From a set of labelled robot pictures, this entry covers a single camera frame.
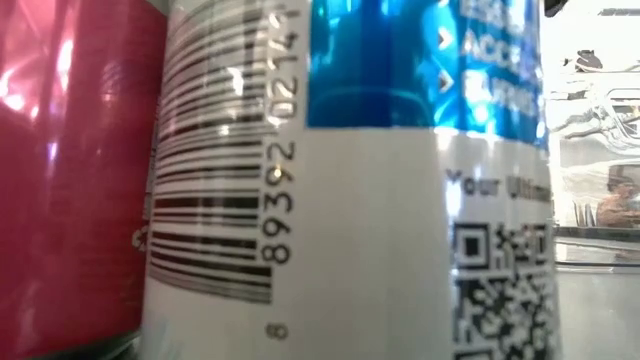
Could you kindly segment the clear plastic bin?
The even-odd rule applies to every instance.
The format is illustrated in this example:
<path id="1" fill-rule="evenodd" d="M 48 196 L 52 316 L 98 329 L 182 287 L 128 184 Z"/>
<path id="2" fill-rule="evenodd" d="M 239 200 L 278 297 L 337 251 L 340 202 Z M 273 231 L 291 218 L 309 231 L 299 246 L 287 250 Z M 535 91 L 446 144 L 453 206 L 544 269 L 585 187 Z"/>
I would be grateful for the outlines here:
<path id="1" fill-rule="evenodd" d="M 600 227 L 608 182 L 630 177 L 640 189 L 640 88 L 551 93 L 546 108 L 556 262 L 587 271 L 640 271 L 640 225 Z"/>

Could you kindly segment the red and white Spindrift can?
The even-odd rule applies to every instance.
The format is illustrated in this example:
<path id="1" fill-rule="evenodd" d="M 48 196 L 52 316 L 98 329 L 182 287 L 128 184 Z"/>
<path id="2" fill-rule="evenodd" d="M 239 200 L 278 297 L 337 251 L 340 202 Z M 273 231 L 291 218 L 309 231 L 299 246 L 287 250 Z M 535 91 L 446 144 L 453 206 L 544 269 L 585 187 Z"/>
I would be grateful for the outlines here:
<path id="1" fill-rule="evenodd" d="M 169 0 L 0 0 L 0 360 L 134 334 Z"/>

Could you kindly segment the person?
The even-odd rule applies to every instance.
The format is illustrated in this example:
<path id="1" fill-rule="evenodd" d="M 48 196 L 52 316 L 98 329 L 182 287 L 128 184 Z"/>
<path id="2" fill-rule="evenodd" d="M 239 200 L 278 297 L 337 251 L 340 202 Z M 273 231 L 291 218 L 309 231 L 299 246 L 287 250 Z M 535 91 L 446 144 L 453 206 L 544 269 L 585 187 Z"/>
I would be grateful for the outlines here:
<path id="1" fill-rule="evenodd" d="M 614 177 L 608 184 L 609 195 L 597 207 L 596 222 L 600 227 L 633 228 L 640 225 L 640 209 L 631 205 L 640 192 L 635 182 L 626 176 Z"/>

